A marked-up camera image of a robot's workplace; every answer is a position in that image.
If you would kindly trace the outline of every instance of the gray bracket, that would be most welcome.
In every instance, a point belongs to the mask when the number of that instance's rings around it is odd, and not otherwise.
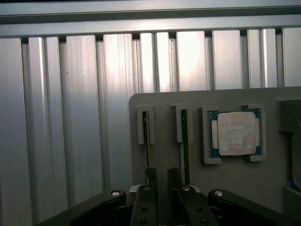
[[[265,110],[263,104],[242,104],[241,105],[242,110],[253,110],[253,109],[259,109],[260,111],[260,147],[261,152],[260,154],[252,154],[248,155],[248,159],[250,161],[264,161],[267,157],[267,132],[266,132],[266,119],[265,119]]]
[[[175,118],[176,118],[176,131],[177,131],[177,142],[183,142],[183,134],[182,134],[182,110],[187,111],[187,124],[188,124],[188,139],[190,142],[193,141],[193,132],[192,132],[192,116],[191,110],[189,109],[189,105],[187,103],[171,103],[172,107],[175,110]]]
[[[155,143],[154,131],[154,105],[138,105],[137,106],[137,125],[138,125],[138,144],[143,145],[144,141],[144,128],[143,128],[143,113],[148,113],[149,120],[149,138],[150,143]]]
[[[201,116],[202,124],[203,124],[203,142],[204,142],[204,163],[205,164],[219,164],[222,162],[220,157],[210,157],[211,152],[211,124],[209,120],[209,112],[218,111],[218,107],[202,107],[201,108]]]

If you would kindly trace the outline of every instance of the gray fixture plate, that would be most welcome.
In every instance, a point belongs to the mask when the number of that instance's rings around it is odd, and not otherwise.
[[[151,108],[153,123],[150,136],[150,167],[157,169],[159,223],[166,223],[168,215],[167,170],[180,167],[179,128],[175,104],[188,109],[190,137],[190,181],[207,194],[222,188],[241,195],[268,208],[283,212],[282,187],[291,175],[290,139],[280,131],[279,101],[301,99],[301,88],[264,88],[190,91],[174,93],[136,94],[129,101],[132,167],[134,184],[143,184],[145,148],[138,142],[137,111]],[[246,156],[222,156],[211,162],[206,142],[211,136],[206,129],[207,110],[219,112],[241,111],[242,106],[261,109],[261,146],[259,159]]]

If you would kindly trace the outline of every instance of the aluminum profile wall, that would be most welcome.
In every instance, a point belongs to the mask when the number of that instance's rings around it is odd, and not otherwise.
[[[3,225],[129,189],[134,93],[301,86],[300,36],[284,28],[0,39]]]

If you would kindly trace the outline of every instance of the gray tray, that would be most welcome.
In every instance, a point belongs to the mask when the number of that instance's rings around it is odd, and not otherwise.
[[[181,167],[183,140],[181,110],[187,113],[190,184],[207,194],[222,188],[289,215],[289,201],[298,196],[284,189],[292,179],[292,162],[301,165],[300,154],[292,160],[291,133],[300,128],[301,88],[211,90],[136,94],[129,101],[132,166],[135,184],[143,184],[146,167],[143,112],[148,115],[149,166],[157,169],[159,223],[168,221],[167,170]],[[211,156],[210,112],[260,111],[260,148],[257,154]],[[294,174],[296,180],[300,175]]]

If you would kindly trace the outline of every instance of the silver screw head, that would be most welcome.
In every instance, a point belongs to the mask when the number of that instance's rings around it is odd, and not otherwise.
[[[120,195],[120,192],[112,192],[112,195],[113,195],[113,196]]]
[[[182,189],[183,189],[184,191],[189,191],[189,190],[190,190],[190,187],[184,186],[184,187],[182,187]]]
[[[222,195],[223,195],[223,192],[221,192],[221,191],[216,191],[214,194],[217,195],[217,196],[222,196]]]

